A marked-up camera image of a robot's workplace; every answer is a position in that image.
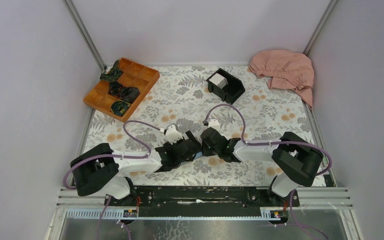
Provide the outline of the black card tray box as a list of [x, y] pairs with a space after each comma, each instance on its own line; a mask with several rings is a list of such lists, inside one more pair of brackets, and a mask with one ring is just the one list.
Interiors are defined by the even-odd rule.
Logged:
[[246, 90], [243, 82], [226, 70], [219, 68], [206, 79], [207, 89], [223, 102], [233, 104]]

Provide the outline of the grey leather card holder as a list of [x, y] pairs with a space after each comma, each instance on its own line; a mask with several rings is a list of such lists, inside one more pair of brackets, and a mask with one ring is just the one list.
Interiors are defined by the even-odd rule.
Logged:
[[203, 154], [201, 152], [198, 152], [195, 157], [194, 157], [194, 160], [198, 159], [198, 158], [201, 158], [203, 156]]

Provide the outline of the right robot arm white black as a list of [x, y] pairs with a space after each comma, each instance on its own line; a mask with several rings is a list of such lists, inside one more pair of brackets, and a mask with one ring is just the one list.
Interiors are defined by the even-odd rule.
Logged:
[[273, 206], [281, 205], [297, 187], [312, 186], [324, 158], [320, 148], [290, 131], [279, 140], [263, 142], [239, 137], [227, 139], [209, 127], [200, 138], [204, 156], [218, 156], [227, 163], [257, 160], [276, 163], [282, 172], [272, 180], [266, 193], [267, 201]]

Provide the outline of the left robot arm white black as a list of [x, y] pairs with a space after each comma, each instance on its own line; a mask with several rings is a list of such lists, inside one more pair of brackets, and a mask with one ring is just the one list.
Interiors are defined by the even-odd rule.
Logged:
[[201, 144], [187, 131], [182, 135], [173, 126], [164, 129], [165, 143], [145, 152], [114, 152], [101, 143], [70, 163], [75, 189], [80, 197], [103, 193], [128, 206], [135, 200], [132, 172], [169, 172], [201, 155]]

